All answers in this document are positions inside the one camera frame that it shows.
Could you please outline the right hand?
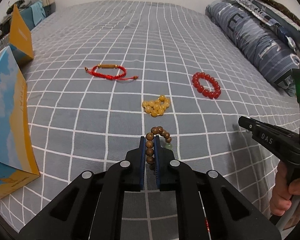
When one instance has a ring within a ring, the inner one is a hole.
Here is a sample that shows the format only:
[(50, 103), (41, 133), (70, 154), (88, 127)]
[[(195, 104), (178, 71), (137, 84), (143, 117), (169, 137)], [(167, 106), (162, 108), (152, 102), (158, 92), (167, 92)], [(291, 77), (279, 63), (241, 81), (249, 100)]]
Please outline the right hand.
[[(270, 199), (270, 211), (273, 215), (282, 216), (292, 206), (290, 200), (292, 196), (300, 196), (300, 178), (294, 180), (289, 185), (287, 183), (287, 166), (282, 161), (277, 166), (275, 176), (275, 186)], [(293, 214), (293, 218), (300, 218), (300, 204)]]

